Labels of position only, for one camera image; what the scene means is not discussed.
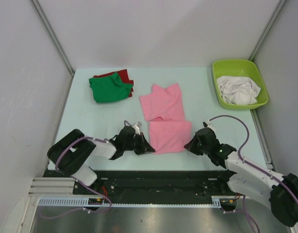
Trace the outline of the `pink t shirt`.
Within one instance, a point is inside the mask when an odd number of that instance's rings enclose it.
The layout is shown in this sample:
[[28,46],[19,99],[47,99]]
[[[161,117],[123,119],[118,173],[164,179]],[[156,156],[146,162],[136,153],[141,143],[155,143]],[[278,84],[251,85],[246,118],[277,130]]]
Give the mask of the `pink t shirt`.
[[175,83],[162,88],[152,86],[152,93],[139,97],[144,120],[148,122],[149,143],[156,154],[178,153],[190,142],[192,123],[185,119],[182,93]]

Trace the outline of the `green plastic basin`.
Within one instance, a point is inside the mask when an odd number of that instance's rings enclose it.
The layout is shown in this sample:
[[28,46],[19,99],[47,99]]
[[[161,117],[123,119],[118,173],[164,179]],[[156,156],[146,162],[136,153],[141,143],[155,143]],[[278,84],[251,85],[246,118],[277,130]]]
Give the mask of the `green plastic basin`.
[[[257,86],[261,88],[259,95],[256,97],[257,102],[249,105],[236,105],[227,103],[223,100],[217,79],[222,76],[244,76],[251,78]],[[215,86],[217,99],[221,107],[228,110],[252,110],[267,104],[269,100],[268,92],[263,78],[257,66],[249,60],[243,59],[225,59],[218,60],[212,64],[212,77]]]

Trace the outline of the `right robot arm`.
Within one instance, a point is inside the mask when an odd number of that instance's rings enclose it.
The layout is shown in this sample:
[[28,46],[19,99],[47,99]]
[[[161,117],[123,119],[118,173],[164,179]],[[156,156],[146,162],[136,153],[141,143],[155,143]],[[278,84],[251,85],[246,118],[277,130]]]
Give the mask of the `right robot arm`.
[[269,208],[282,224],[294,227],[298,223],[298,177],[261,168],[228,144],[221,144],[211,128],[197,131],[184,146],[195,155],[207,155],[216,166],[226,169],[227,177],[218,181],[223,195],[240,193]]

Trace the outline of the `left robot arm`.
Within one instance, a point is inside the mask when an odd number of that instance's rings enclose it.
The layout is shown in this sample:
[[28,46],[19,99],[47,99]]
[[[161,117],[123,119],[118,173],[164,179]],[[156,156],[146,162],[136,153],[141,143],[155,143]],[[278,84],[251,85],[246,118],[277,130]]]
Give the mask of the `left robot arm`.
[[84,184],[86,191],[95,194],[100,190],[101,183],[93,169],[85,164],[86,160],[92,155],[116,160],[125,151],[143,155],[156,150],[135,124],[125,125],[117,135],[104,140],[86,136],[79,129],[74,129],[48,150],[47,157],[54,163],[57,172],[74,178]]

